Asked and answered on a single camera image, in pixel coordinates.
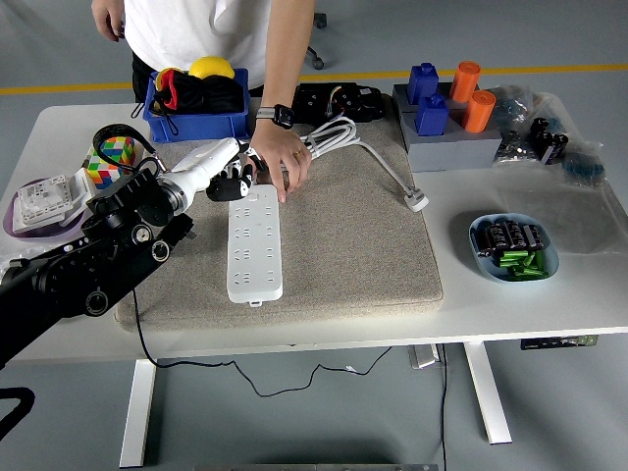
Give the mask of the person's left hand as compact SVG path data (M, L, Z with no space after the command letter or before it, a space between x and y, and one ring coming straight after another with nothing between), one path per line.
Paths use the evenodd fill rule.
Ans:
M292 130L283 129L269 119L256 122L252 148L264 160L270 183L276 188L281 203L289 193L305 183L312 157L300 137Z

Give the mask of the person's right hand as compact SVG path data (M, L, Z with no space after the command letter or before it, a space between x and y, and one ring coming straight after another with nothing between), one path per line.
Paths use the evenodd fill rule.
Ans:
M97 31L113 42L118 42L125 37L124 11L123 0L93 0L91 2L91 13Z

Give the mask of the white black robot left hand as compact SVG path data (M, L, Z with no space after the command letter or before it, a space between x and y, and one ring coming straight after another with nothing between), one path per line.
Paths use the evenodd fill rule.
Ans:
M212 201L243 199L252 187L253 167L242 165L240 155L260 164L252 147L229 137L204 144L190 151L174 167L161 176L160 185L176 201L177 211L185 211L196 193L204 191Z

